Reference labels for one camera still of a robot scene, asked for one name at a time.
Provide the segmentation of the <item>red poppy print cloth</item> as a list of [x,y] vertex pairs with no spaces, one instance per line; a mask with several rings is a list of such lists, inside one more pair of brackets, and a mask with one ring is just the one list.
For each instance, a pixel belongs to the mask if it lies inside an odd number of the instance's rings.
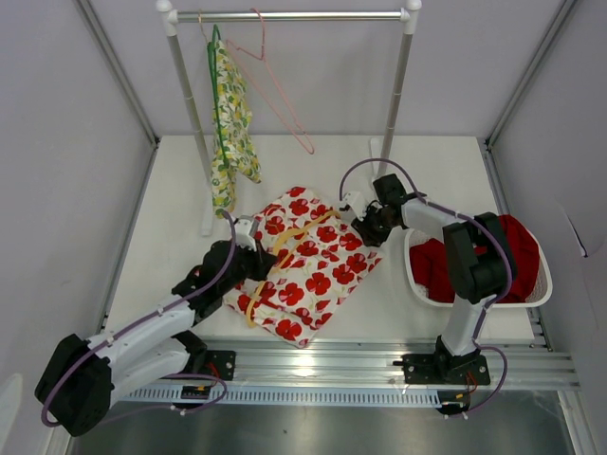
[[255,239],[278,257],[263,282],[245,280],[224,305],[299,349],[382,260],[319,195],[293,187],[254,215]]

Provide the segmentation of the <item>lemon print skirt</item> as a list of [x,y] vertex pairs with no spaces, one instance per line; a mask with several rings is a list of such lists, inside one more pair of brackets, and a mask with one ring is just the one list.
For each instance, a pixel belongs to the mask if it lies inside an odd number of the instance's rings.
[[229,159],[226,166],[219,155],[214,128],[211,172],[212,206],[216,215],[231,212],[236,205],[236,182],[239,174],[254,184],[262,181],[261,165],[248,128],[252,112],[247,103],[247,83],[223,41],[217,45],[219,109],[224,150]]

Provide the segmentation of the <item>green hanger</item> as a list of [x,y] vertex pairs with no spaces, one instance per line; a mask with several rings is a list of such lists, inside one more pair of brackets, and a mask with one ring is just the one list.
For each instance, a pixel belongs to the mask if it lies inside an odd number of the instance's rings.
[[222,124],[220,117],[220,109],[219,109],[219,90],[218,90],[218,72],[217,72],[217,45],[221,40],[221,34],[217,25],[212,27],[212,37],[209,39],[205,34],[203,28],[203,14],[201,11],[198,12],[197,21],[201,32],[203,34],[203,38],[207,44],[207,61],[208,68],[210,71],[211,85],[212,85],[212,101],[213,101],[213,119],[214,119],[214,128],[216,137],[218,140],[218,150],[219,155],[222,158],[222,161],[226,166],[229,166],[230,162],[224,150],[224,138],[222,135]]

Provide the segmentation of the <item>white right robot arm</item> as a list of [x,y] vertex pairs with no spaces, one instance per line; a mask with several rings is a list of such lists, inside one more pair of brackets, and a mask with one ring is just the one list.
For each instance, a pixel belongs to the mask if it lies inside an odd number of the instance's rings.
[[407,193],[395,174],[374,182],[377,200],[358,191],[343,193],[341,208],[354,213],[352,227],[366,246],[381,246],[394,228],[412,228],[443,244],[447,275],[455,293],[446,328],[438,336],[429,362],[437,383],[454,382],[483,359],[477,338],[489,307],[508,292],[516,264],[498,217],[470,217],[448,209],[419,192]]

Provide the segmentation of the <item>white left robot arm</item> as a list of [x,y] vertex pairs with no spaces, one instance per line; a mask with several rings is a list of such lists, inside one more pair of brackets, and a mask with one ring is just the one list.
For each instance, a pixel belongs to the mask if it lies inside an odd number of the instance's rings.
[[277,262],[262,245],[218,241],[155,311],[89,338],[63,338],[34,391],[43,423],[82,436],[123,396],[160,378],[213,379],[207,344],[192,328],[237,285],[264,281]]

